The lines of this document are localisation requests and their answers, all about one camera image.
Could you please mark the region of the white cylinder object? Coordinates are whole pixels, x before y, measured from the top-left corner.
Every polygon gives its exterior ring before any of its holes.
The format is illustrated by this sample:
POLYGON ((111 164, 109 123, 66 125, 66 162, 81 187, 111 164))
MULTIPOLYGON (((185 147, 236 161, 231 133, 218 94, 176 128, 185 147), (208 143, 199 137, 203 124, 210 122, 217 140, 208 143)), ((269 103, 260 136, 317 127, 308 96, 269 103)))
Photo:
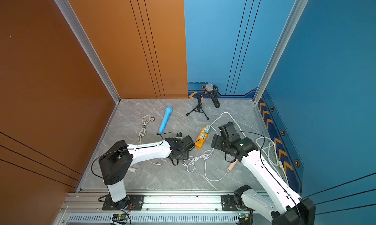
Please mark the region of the white cylinder object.
POLYGON ((131 173, 136 173, 137 172, 137 169, 136 168, 133 168, 133 167, 129 167, 128 172, 131 172, 131 173))

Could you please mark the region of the orange power strip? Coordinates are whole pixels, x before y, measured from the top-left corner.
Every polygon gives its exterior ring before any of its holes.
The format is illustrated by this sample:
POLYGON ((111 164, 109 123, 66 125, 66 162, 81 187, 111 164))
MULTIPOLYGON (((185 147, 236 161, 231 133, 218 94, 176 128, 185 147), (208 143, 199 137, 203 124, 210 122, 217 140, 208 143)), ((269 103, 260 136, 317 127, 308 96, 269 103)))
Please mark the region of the orange power strip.
POLYGON ((198 148, 198 149, 201 149, 206 138, 208 137, 209 134, 206 134, 204 132, 204 129, 205 127, 202 129, 202 131, 200 132, 199 136, 197 137, 196 141, 195 141, 195 147, 198 148))

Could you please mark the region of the teal charger cube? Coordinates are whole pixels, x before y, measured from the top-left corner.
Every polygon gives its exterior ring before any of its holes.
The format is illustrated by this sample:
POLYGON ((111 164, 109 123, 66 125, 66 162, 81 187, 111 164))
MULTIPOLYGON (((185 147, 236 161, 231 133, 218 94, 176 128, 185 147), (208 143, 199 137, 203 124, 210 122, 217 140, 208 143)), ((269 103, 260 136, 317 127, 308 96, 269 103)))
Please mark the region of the teal charger cube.
POLYGON ((204 129, 204 132, 205 132, 206 134, 209 134, 210 129, 211 129, 211 126, 210 126, 210 125, 207 125, 207 126, 205 127, 205 129, 204 129))

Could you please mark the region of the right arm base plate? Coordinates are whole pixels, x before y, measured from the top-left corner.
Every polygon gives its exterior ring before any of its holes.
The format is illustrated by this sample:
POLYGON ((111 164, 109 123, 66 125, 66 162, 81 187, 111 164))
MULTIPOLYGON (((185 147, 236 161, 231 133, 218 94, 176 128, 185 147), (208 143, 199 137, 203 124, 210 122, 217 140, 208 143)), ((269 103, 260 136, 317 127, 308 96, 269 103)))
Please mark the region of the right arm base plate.
POLYGON ((221 195, 220 198, 223 211, 242 211, 245 209, 237 195, 221 195))

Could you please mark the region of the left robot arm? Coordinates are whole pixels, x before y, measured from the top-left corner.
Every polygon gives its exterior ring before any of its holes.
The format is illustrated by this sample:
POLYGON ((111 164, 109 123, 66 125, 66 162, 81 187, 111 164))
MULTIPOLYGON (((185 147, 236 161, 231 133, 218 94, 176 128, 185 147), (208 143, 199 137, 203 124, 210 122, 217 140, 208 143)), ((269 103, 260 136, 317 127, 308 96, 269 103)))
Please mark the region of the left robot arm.
POLYGON ((156 158, 168 158, 174 166, 180 160, 186 160, 189 151, 195 148, 190 136, 184 138, 178 133, 176 138, 162 138, 161 141, 148 144, 126 144, 124 140, 116 142, 105 154, 97 157, 101 176, 109 195, 104 201, 104 208, 130 209, 131 198, 125 189, 125 175, 134 164, 156 158))

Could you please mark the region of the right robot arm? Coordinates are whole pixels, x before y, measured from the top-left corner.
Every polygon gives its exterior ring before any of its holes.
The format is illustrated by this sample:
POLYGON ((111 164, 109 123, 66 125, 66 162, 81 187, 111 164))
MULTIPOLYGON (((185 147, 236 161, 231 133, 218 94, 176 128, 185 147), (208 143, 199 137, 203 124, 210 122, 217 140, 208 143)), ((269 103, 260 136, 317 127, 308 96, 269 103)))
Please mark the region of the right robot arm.
POLYGON ((212 148, 242 163, 269 195, 267 199, 252 187, 242 186, 234 192, 240 209, 253 209, 273 225, 314 224, 316 206, 313 201, 303 199, 273 170, 257 141, 241 138, 233 122, 220 126, 219 132, 213 137, 212 148))

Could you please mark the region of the pink electric toothbrush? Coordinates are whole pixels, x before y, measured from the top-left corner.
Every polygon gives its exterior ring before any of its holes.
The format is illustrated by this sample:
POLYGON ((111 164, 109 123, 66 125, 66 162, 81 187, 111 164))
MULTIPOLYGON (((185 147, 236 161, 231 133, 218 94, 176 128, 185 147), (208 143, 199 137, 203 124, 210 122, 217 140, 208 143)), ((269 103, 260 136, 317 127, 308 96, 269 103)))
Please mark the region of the pink electric toothbrush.
POLYGON ((233 168, 236 166, 237 162, 238 162, 238 161, 236 160, 235 162, 231 163, 231 164, 228 166, 227 171, 228 171, 228 172, 231 172, 231 171, 233 170, 233 168))

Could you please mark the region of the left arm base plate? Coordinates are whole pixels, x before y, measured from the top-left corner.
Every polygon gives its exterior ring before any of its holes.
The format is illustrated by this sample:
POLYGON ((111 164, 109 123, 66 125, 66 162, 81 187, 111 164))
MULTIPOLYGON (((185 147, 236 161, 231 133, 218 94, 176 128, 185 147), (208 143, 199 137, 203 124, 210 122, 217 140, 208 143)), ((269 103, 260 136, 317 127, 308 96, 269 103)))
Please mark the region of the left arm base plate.
POLYGON ((144 195, 133 194, 127 195, 124 199, 119 202, 113 202, 110 194, 102 196, 99 198, 99 202, 103 203, 102 210, 127 210, 127 211, 141 211, 144 204, 144 195))

